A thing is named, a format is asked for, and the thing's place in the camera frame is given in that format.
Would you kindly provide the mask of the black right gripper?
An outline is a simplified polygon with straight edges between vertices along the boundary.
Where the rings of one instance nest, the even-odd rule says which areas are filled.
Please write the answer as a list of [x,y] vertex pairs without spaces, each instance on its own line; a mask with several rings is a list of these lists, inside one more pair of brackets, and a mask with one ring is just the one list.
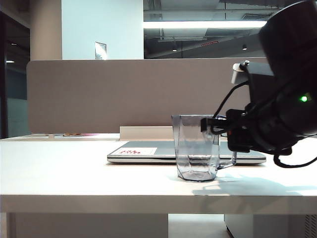
[[[244,110],[229,109],[226,112],[226,116],[229,122],[229,129],[227,131],[228,148],[235,152],[250,152],[250,139],[249,131],[246,126]],[[221,131],[227,129],[226,119],[216,118],[202,118],[201,121],[201,132],[208,130]]]

